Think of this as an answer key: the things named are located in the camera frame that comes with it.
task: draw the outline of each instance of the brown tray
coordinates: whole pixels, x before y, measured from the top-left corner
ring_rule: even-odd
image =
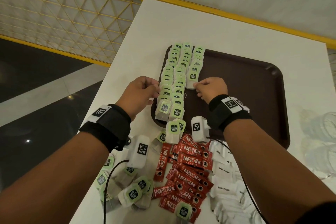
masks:
[[[250,108],[253,120],[285,149],[289,147],[289,129],[284,81],[281,71],[273,64],[239,57],[227,53],[205,50],[199,81],[208,77],[221,77],[227,84],[229,95],[238,98]],[[196,90],[185,90],[184,116],[186,131],[191,133],[191,119],[209,115],[209,108]],[[151,108],[154,122],[165,128],[167,122],[155,119],[157,99]],[[223,140],[223,133],[210,129],[210,138]]]

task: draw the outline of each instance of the white table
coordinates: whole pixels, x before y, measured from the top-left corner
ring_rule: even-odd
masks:
[[[283,74],[291,143],[288,151],[301,162],[304,157],[300,128],[303,110],[322,114],[336,110],[336,94],[326,46],[298,36],[254,26],[154,0],[144,0],[87,113],[101,104],[115,103],[129,82],[145,75],[159,79],[166,49],[175,42],[190,41],[207,49],[270,62]],[[153,139],[160,128],[153,122],[150,106],[131,124],[131,135]],[[117,154],[116,162],[125,157]],[[153,175],[157,159],[149,156],[145,173]],[[196,223],[217,223],[202,204]],[[172,223],[173,214],[158,207],[158,200],[144,212],[119,209],[107,214],[107,223]],[[98,192],[91,187],[71,223],[102,223]]]

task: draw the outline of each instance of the tiled floor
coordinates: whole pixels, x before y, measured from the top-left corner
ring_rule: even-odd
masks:
[[[1,191],[77,133],[108,68],[0,44]]]

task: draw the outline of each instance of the pile of coffee sachets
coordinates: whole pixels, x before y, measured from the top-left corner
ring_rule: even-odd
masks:
[[[162,141],[162,149],[153,180],[164,180],[167,162],[172,168],[166,175],[166,184],[154,188],[152,199],[160,198],[160,207],[194,223],[213,186],[208,179],[208,171],[212,171],[210,142],[195,143],[191,135],[184,134],[179,143],[172,145],[163,143],[163,134],[164,131],[157,137]]]

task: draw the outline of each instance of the hand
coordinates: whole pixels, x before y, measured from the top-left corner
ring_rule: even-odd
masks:
[[[207,104],[218,95],[228,94],[226,83],[219,77],[206,78],[200,82],[194,83],[193,86],[198,92],[197,96],[202,98]]]
[[[153,103],[153,100],[149,100],[149,98],[157,98],[159,92],[160,88],[157,80],[141,76],[129,83],[116,105],[121,107],[133,121],[146,105]]]

